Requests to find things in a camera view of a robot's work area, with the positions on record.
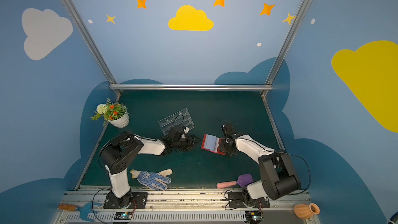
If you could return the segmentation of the red card holder wallet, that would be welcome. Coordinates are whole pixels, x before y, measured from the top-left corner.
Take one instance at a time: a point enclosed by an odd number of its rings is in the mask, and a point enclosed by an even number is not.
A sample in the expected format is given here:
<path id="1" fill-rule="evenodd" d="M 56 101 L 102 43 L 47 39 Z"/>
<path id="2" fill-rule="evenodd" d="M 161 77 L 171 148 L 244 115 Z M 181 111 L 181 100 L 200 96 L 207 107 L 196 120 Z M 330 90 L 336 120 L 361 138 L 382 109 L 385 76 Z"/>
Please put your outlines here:
<path id="1" fill-rule="evenodd" d="M 205 134 L 203 138 L 203 142 L 201 148 L 216 154 L 226 155 L 224 152 L 220 150 L 220 144 L 225 139 L 218 138 L 213 135 Z"/>

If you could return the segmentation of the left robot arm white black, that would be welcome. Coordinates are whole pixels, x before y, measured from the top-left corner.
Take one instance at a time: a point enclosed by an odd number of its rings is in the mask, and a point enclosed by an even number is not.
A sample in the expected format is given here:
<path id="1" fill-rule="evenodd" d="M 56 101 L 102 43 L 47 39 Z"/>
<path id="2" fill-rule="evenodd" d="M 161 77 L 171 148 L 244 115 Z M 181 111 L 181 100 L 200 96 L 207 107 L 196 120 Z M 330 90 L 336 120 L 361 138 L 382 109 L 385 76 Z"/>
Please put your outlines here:
<path id="1" fill-rule="evenodd" d="M 138 155 L 165 156 L 173 150 L 189 152 L 196 148 L 198 140 L 185 126 L 172 127 L 160 139 L 144 138 L 128 131 L 111 139 L 99 152 L 111 182 L 108 198 L 118 200 L 120 208 L 126 208 L 132 201 L 127 169 Z"/>

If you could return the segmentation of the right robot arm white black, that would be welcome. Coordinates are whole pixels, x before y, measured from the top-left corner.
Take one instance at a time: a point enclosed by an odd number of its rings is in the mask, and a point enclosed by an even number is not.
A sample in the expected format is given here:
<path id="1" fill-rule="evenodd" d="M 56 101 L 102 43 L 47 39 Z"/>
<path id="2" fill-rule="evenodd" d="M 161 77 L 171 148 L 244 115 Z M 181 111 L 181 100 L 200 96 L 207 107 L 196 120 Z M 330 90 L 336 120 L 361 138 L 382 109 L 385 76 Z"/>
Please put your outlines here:
<path id="1" fill-rule="evenodd" d="M 246 186 L 252 199 L 277 200 L 301 188 L 300 178 L 285 150 L 266 147 L 251 136 L 237 132 L 230 123 L 224 124 L 222 131 L 225 136 L 220 144 L 223 153 L 232 156 L 240 151 L 259 165 L 261 179 Z"/>

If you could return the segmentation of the clear acrylic card organizer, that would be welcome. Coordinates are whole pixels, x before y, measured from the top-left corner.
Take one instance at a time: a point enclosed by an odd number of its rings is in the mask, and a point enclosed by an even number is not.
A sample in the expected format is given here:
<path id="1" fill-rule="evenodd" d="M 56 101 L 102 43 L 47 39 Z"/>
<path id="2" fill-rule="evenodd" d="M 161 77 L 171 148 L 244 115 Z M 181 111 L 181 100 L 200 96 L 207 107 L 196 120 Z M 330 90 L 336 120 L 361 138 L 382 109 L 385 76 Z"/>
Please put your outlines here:
<path id="1" fill-rule="evenodd" d="M 195 125 L 187 108 L 159 120 L 158 123 L 164 135 L 167 135 L 170 129 L 176 125 L 185 126 L 189 130 L 195 128 Z"/>

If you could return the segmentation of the blue dotted work glove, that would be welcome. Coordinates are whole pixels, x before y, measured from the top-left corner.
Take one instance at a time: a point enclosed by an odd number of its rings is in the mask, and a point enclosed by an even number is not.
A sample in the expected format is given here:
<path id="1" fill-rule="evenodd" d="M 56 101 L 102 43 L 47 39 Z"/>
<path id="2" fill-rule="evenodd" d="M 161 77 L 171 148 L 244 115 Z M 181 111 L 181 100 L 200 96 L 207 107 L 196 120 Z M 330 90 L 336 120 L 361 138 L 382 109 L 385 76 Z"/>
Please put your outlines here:
<path id="1" fill-rule="evenodd" d="M 172 175 L 173 170 L 167 169 L 158 173 L 131 170 L 130 173 L 132 178 L 137 179 L 143 186 L 156 191 L 165 191 L 168 189 L 168 184 L 172 182 L 169 176 Z"/>

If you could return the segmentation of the purple pink toy shovel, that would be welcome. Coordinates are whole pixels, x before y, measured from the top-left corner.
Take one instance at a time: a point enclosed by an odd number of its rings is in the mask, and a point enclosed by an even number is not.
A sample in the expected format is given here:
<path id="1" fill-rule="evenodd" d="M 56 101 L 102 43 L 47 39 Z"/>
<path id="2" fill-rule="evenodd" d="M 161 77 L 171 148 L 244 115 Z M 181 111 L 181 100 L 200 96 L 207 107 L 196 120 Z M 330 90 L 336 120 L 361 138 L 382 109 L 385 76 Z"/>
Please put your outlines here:
<path id="1" fill-rule="evenodd" d="M 222 183 L 217 183 L 217 189 L 228 188 L 235 185 L 239 185 L 241 188 L 245 188 L 249 184 L 253 183 L 254 180 L 250 174 L 242 174 L 238 177 L 236 181 L 227 181 Z"/>

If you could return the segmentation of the white pot with flowers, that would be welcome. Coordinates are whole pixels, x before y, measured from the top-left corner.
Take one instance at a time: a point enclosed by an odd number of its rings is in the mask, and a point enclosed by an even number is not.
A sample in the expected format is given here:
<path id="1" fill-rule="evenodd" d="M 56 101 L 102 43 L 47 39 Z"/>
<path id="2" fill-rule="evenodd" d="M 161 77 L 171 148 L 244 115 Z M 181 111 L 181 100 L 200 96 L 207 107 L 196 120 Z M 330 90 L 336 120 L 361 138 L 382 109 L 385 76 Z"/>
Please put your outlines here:
<path id="1" fill-rule="evenodd" d="M 127 107 L 119 102 L 113 103 L 110 99 L 106 99 L 105 104 L 99 104 L 96 107 L 95 115 L 91 120 L 104 119 L 104 123 L 110 123 L 116 128 L 125 128 L 129 122 L 129 113 Z"/>

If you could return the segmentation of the horizontal aluminium back bar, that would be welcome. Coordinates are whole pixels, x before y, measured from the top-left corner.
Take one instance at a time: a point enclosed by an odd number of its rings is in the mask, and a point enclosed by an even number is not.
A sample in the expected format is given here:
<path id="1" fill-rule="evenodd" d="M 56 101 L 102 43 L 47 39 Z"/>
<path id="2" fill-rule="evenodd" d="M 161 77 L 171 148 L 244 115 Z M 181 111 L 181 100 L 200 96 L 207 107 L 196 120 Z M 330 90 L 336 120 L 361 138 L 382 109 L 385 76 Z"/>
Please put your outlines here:
<path id="1" fill-rule="evenodd" d="M 155 85 L 111 84 L 112 90 L 172 90 L 172 91 L 270 91 L 272 85 Z"/>

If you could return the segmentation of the right green circuit board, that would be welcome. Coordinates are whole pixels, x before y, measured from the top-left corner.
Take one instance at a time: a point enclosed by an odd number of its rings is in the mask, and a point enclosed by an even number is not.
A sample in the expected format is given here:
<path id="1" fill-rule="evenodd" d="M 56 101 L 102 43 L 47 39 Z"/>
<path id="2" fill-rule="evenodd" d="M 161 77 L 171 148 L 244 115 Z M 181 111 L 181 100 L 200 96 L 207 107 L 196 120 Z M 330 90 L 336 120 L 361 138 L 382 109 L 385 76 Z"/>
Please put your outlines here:
<path id="1" fill-rule="evenodd" d="M 259 224 L 263 220 L 263 214 L 261 211 L 246 211 L 245 212 L 246 224 Z"/>

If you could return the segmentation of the green circuit board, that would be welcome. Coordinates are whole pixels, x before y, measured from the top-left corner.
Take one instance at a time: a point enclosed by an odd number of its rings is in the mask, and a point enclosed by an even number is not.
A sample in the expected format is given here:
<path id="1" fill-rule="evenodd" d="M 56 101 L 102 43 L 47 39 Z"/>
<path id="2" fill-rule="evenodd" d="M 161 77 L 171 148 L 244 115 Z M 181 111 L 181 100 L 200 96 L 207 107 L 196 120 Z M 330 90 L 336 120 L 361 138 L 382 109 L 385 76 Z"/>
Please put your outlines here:
<path id="1" fill-rule="evenodd" d="M 261 211 L 246 211 L 245 212 L 246 224 L 259 224 L 263 220 L 263 214 Z"/>
<path id="2" fill-rule="evenodd" d="M 116 212 L 114 220 L 131 220 L 133 217 L 132 212 Z"/>

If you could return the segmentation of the left green circuit board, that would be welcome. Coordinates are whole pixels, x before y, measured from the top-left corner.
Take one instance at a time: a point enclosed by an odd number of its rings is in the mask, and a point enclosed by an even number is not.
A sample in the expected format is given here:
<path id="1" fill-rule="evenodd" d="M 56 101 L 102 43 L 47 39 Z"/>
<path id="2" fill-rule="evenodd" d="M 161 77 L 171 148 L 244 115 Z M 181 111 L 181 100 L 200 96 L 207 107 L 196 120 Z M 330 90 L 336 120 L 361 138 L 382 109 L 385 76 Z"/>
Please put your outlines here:
<path id="1" fill-rule="evenodd" d="M 116 212 L 114 220 L 131 220 L 133 217 L 132 212 Z"/>

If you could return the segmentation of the terracotta clay vase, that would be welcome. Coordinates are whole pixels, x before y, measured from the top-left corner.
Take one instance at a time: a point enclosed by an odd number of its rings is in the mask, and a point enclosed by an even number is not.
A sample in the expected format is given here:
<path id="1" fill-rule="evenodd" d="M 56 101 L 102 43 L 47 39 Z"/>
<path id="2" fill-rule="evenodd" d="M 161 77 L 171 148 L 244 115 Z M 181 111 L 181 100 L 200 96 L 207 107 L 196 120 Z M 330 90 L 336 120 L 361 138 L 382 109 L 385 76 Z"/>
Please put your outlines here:
<path id="1" fill-rule="evenodd" d="M 314 215 L 320 214 L 320 208 L 317 204 L 297 204 L 294 206 L 294 213 L 300 219 L 309 219 Z"/>

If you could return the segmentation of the aluminium rail frame front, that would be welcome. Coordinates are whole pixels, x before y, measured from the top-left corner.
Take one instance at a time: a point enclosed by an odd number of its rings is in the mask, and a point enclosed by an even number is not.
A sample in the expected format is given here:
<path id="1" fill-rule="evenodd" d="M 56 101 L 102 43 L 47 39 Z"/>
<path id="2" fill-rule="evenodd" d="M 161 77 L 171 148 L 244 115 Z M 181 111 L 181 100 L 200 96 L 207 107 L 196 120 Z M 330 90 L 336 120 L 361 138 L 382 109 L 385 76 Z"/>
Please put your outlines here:
<path id="1" fill-rule="evenodd" d="M 53 224 L 245 224 L 246 211 L 261 211 L 260 224 L 318 224 L 317 215 L 309 219 L 300 219 L 294 213 L 297 204 L 311 204 L 309 194 L 287 196 L 280 200 L 270 200 L 270 208 L 238 208 L 226 210 L 228 203 L 224 197 L 227 191 L 240 189 L 169 189 L 153 191 L 134 188 L 133 192 L 148 193 L 146 207 L 143 209 L 104 209 L 108 190 L 104 187 L 87 186 L 77 191 L 67 191 L 61 203 L 84 206 L 87 203 L 100 203 L 94 207 L 96 214 L 89 214 L 94 222 L 80 218 L 78 211 L 57 209 L 51 220 Z M 131 220 L 114 220 L 116 212 L 132 212 Z"/>

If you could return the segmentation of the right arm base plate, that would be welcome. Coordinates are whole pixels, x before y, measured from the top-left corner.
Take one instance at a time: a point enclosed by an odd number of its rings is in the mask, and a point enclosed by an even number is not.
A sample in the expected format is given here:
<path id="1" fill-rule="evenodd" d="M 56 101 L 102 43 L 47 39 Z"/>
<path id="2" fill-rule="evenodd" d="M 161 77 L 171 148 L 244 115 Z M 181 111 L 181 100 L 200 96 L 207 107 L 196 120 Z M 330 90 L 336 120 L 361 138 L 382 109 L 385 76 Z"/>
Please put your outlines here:
<path id="1" fill-rule="evenodd" d="M 225 206 L 226 210 L 233 210 L 238 208 L 270 208 L 270 203 L 268 197 L 252 199 L 249 194 L 245 191 L 230 191 L 227 190 L 224 193 L 224 197 L 227 199 L 227 204 Z"/>

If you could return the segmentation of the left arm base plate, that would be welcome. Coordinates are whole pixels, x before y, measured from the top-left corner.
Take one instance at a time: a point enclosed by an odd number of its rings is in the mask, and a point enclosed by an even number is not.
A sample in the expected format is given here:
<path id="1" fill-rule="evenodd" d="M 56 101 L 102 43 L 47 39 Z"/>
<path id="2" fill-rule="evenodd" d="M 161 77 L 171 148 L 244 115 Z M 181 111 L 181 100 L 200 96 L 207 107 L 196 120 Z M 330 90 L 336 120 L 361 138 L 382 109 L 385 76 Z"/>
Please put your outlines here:
<path id="1" fill-rule="evenodd" d="M 146 192 L 128 192 L 121 198 L 117 198 L 111 191 L 107 194 L 104 209 L 143 209 L 146 207 L 148 193 Z"/>

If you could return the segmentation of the right diagonal aluminium post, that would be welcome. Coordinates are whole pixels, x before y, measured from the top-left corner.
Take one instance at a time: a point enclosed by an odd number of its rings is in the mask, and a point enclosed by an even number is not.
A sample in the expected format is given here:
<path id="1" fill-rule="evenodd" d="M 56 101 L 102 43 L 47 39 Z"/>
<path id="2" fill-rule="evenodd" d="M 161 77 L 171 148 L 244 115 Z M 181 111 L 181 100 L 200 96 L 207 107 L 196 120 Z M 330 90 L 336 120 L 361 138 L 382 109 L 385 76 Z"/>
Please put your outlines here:
<path id="1" fill-rule="evenodd" d="M 272 84 L 276 78 L 276 75 L 286 57 L 286 55 L 288 54 L 288 51 L 293 43 L 293 40 L 300 28 L 301 23 L 303 22 L 306 13 L 311 5 L 313 0 L 302 0 L 298 10 L 296 12 L 296 17 L 293 19 L 293 22 L 290 25 L 289 31 L 287 33 L 287 36 L 283 42 L 283 45 L 281 47 L 281 50 L 270 70 L 270 73 L 267 77 L 266 83 L 265 85 L 268 86 L 268 89 L 264 89 L 263 91 L 261 91 L 261 96 L 262 98 L 265 100 L 266 95 L 269 91 L 272 90 Z"/>

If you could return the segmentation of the diagonal aluminium post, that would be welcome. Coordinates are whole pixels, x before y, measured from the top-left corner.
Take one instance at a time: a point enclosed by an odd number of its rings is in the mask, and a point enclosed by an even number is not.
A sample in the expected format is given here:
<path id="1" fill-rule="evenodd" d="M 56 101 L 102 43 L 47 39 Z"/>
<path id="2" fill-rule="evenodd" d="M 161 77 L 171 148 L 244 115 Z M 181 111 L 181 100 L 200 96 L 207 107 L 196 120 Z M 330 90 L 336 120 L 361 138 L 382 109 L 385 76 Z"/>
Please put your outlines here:
<path id="1" fill-rule="evenodd" d="M 286 57 L 286 55 L 288 54 L 288 51 L 293 43 L 293 40 L 300 28 L 301 23 L 303 22 L 306 13 L 311 5 L 313 0 L 302 0 L 298 10 L 296 12 L 296 17 L 293 19 L 293 22 L 290 25 L 289 31 L 287 33 L 287 36 L 283 42 L 283 45 L 281 47 L 281 50 L 270 70 L 270 73 L 267 77 L 266 83 L 265 85 L 268 86 L 268 89 L 264 89 L 263 91 L 261 91 L 261 96 L 262 98 L 265 100 L 266 95 L 269 91 L 272 90 L 272 84 L 276 78 L 276 75 Z"/>
<path id="2" fill-rule="evenodd" d="M 91 53 L 93 54 L 97 64 L 101 68 L 103 74 L 105 75 L 106 79 L 110 83 L 110 85 L 117 84 L 109 66 L 107 65 L 105 59 L 103 58 L 98 46 L 96 45 L 93 37 L 91 36 L 86 24 L 81 17 L 80 13 L 78 12 L 73 0 L 61 0 L 62 4 L 64 5 L 65 9 L 71 16 L 75 26 L 77 27 L 78 31 L 82 35 L 84 41 L 86 42 L 88 48 L 90 49 Z"/>

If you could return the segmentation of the left diagonal aluminium post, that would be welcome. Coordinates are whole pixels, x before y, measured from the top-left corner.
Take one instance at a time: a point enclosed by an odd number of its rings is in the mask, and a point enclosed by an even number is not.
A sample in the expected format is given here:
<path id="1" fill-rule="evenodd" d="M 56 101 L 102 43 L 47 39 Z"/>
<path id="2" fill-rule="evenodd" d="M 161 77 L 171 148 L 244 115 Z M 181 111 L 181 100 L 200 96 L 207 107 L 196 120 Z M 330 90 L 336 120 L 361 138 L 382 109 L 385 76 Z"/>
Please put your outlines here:
<path id="1" fill-rule="evenodd" d="M 117 84 L 109 66 L 107 65 L 105 59 L 103 58 L 98 46 L 96 45 L 93 37 L 91 36 L 86 24 L 81 17 L 80 13 L 78 12 L 73 0 L 61 0 L 62 4 L 64 5 L 65 9 L 71 16 L 75 26 L 77 27 L 78 31 L 82 35 L 84 41 L 86 42 L 88 48 L 90 49 L 91 53 L 93 54 L 97 64 L 101 68 L 103 74 L 105 75 L 106 79 L 110 83 L 110 85 Z"/>

